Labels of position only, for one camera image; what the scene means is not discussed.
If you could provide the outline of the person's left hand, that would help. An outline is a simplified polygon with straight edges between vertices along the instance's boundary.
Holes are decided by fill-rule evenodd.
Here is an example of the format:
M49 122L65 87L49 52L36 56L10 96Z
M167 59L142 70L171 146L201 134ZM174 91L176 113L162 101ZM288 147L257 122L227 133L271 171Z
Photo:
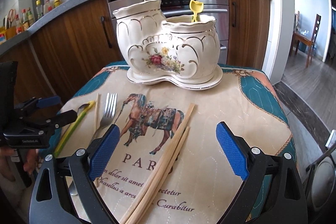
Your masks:
M21 164L22 169L31 175L38 164L38 150L29 149L26 154L26 161L14 162L17 152L10 147L1 147L1 175L7 180L14 182L16 180L15 175L17 174L16 164Z

